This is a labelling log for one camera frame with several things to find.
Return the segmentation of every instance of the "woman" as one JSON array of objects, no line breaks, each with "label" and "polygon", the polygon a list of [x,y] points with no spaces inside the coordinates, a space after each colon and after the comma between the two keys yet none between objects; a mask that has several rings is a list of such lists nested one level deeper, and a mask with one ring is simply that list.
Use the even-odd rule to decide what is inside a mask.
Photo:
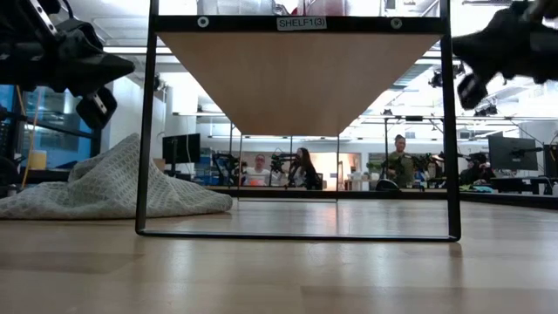
[{"label": "woman", "polygon": [[289,175],[289,184],[295,187],[306,187],[307,189],[321,189],[322,182],[320,182],[316,169],[312,165],[308,149],[298,148],[296,161],[291,168],[293,168],[294,173]]},{"label": "woman", "polygon": [[459,174],[460,185],[487,184],[495,177],[487,157],[483,153],[470,154],[467,170]]}]

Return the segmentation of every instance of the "gray blanket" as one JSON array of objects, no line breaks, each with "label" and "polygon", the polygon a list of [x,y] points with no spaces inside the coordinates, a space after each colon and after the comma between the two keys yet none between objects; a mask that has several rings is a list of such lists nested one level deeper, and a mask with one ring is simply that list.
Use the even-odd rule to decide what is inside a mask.
[{"label": "gray blanket", "polygon": [[[114,148],[79,162],[68,182],[45,182],[0,200],[0,219],[134,218],[140,137],[133,134]],[[149,164],[147,216],[166,217],[230,210],[228,195],[164,175]]]}]

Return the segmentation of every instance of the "shelf label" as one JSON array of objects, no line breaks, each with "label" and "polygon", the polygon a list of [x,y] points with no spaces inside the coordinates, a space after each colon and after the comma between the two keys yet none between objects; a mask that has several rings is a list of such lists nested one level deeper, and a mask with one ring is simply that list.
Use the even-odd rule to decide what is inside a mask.
[{"label": "shelf label", "polygon": [[278,31],[326,30],[325,17],[278,17]]}]

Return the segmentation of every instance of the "shelf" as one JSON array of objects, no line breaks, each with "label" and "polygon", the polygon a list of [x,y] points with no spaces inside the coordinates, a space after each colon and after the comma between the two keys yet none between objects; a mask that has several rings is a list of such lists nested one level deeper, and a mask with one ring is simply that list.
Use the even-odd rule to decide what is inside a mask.
[{"label": "shelf", "polygon": [[288,33],[278,17],[211,18],[205,31],[197,17],[158,17],[155,29],[250,135],[338,136],[441,36],[410,26],[439,18],[402,17],[395,32],[390,18],[326,17],[327,30]]},{"label": "shelf", "polygon": [[[317,26],[319,28],[300,31],[439,35],[444,32],[444,22],[439,17],[157,16],[153,21],[153,30],[155,32],[286,32],[278,30],[277,25],[281,23],[280,21],[296,20],[297,25],[311,25],[312,19],[316,18],[324,19],[326,27],[320,25]],[[394,28],[392,24],[398,25],[398,28]]]}]

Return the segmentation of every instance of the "wooden floor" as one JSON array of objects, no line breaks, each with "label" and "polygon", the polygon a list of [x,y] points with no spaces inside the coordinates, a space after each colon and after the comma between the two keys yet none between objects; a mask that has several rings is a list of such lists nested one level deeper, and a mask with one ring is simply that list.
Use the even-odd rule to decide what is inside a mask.
[{"label": "wooden floor", "polygon": [[[0,222],[0,313],[553,313],[558,212],[462,203],[460,243],[145,238],[132,221]],[[241,202],[152,229],[446,232],[444,202]]]}]

